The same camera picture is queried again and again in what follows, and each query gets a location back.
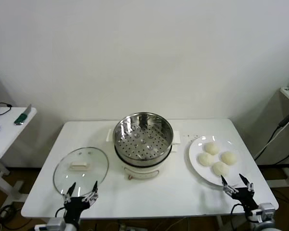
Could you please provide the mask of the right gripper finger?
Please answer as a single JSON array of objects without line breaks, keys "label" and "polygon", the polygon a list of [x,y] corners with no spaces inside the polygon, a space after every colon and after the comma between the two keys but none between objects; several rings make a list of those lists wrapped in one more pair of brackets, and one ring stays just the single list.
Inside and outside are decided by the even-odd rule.
[{"label": "right gripper finger", "polygon": [[247,194],[247,193],[254,194],[253,183],[249,182],[249,180],[246,177],[244,177],[242,174],[239,174],[239,176],[246,186],[246,187],[239,188],[239,192],[244,193],[244,194]]},{"label": "right gripper finger", "polygon": [[237,189],[233,188],[232,186],[228,185],[227,181],[225,180],[225,178],[223,177],[223,175],[221,175],[221,179],[222,179],[222,184],[223,184],[223,191],[226,194],[235,194],[237,193]]}]

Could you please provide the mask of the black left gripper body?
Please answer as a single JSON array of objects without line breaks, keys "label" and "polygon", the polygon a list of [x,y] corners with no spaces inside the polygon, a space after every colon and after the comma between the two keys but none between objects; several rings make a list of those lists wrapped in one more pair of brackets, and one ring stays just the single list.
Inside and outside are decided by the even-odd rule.
[{"label": "black left gripper body", "polygon": [[66,214],[64,220],[66,223],[79,223],[81,213],[90,208],[90,203],[84,200],[84,197],[71,197],[64,202]]}]

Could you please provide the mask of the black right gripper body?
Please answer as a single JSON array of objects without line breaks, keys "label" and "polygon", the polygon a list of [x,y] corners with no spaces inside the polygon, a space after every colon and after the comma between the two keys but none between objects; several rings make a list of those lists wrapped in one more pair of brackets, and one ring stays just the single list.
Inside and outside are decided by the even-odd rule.
[{"label": "black right gripper body", "polygon": [[251,215],[252,210],[258,208],[253,196],[254,191],[249,191],[248,188],[236,188],[236,191],[232,193],[231,198],[238,200],[243,205],[246,215]]}]

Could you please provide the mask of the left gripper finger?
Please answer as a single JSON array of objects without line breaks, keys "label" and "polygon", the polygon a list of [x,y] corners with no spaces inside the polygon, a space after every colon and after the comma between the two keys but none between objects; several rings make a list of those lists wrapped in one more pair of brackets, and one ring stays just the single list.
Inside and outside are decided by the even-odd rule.
[{"label": "left gripper finger", "polygon": [[83,202],[93,205],[98,199],[98,181],[95,182],[92,191],[83,198]]},{"label": "left gripper finger", "polygon": [[64,199],[64,203],[70,203],[71,202],[71,197],[73,194],[73,191],[75,189],[76,186],[76,182],[74,182],[67,190],[67,192],[65,194],[63,194],[63,199]]}]

